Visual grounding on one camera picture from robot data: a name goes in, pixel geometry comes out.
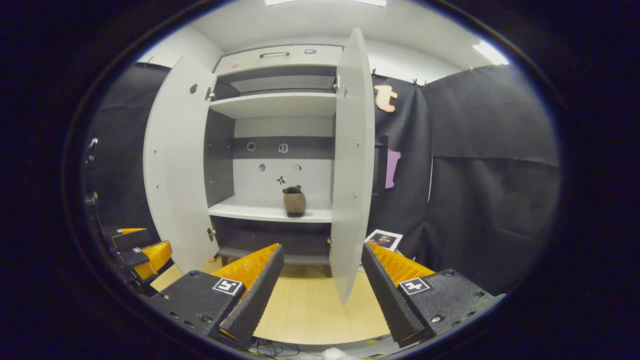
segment drawer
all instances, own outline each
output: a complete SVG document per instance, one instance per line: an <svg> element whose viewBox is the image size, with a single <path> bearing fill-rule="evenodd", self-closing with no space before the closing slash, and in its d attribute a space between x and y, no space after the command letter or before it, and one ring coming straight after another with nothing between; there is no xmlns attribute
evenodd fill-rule
<svg viewBox="0 0 640 360"><path fill-rule="evenodd" d="M246 70L279 66L337 66L341 55L342 47L334 45L263 47L222 56L214 74L222 76Z"/></svg>

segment purple cloth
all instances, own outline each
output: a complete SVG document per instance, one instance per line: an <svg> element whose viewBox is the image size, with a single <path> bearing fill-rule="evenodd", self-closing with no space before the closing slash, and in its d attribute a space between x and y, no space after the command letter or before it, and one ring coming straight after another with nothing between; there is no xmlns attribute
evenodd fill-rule
<svg viewBox="0 0 640 360"><path fill-rule="evenodd" d="M396 173L396 165L402 154L395 150L388 150L387 154L387 181L385 183L385 189L391 189L396 185L394 184L394 174Z"/></svg>

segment ceiling light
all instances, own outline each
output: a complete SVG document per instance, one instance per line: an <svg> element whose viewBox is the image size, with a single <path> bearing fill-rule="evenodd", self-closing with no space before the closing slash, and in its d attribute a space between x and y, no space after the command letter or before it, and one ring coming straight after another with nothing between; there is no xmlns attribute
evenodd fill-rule
<svg viewBox="0 0 640 360"><path fill-rule="evenodd" d="M498 50L484 41L480 41L480 44L474 45L474 49L495 65L509 65L507 59L500 54Z"/></svg>
<svg viewBox="0 0 640 360"><path fill-rule="evenodd" d="M291 3L293 1L301 1L301 0L264 0L264 3L267 4L267 6L271 6L271 5L277 5L277 4ZM349 0L349 1L380 6L381 8L384 8L385 5L387 5L387 0Z"/></svg>

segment small sticker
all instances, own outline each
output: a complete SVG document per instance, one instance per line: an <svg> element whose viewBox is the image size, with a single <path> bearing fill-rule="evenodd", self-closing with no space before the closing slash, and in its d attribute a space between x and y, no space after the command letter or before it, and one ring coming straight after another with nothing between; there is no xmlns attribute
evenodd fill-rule
<svg viewBox="0 0 640 360"><path fill-rule="evenodd" d="M235 280L225 279L224 277L220 278L218 282L213 286L213 290L218 290L222 293L235 295L242 285L241 282Z"/></svg>
<svg viewBox="0 0 640 360"><path fill-rule="evenodd" d="M390 85L376 85L373 87L378 91L376 94L376 106L378 109L387 113L392 113L396 110L396 107L391 105L391 98L397 99L398 94L393 92L393 87Z"/></svg>
<svg viewBox="0 0 640 360"><path fill-rule="evenodd" d="M402 286L402 289L407 295L413 295L431 288L429 285L427 285L426 282L424 282L419 277L416 277L415 279L403 281L400 283L400 286Z"/></svg>

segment white wall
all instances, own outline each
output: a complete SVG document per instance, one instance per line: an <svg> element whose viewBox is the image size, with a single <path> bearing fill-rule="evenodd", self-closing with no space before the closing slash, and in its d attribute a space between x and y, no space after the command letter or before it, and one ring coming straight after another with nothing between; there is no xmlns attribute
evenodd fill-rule
<svg viewBox="0 0 640 360"><path fill-rule="evenodd" d="M303 37L286 38L260 42L246 47L241 47L233 51L248 49L251 47L285 45L285 44L327 44L344 45L346 37ZM368 40L365 38L367 54L369 55L369 65L371 69L376 69L376 74L389 76L391 78L405 81L418 79L418 84L422 85L426 81L430 83L445 76L461 72L455 65L435 58L418 50L408 49L398 45Z"/></svg>
<svg viewBox="0 0 640 360"><path fill-rule="evenodd" d="M184 26L158 42L138 62L146 63L151 59L149 63L173 67L184 55L207 70L213 70L222 50L195 28Z"/></svg>

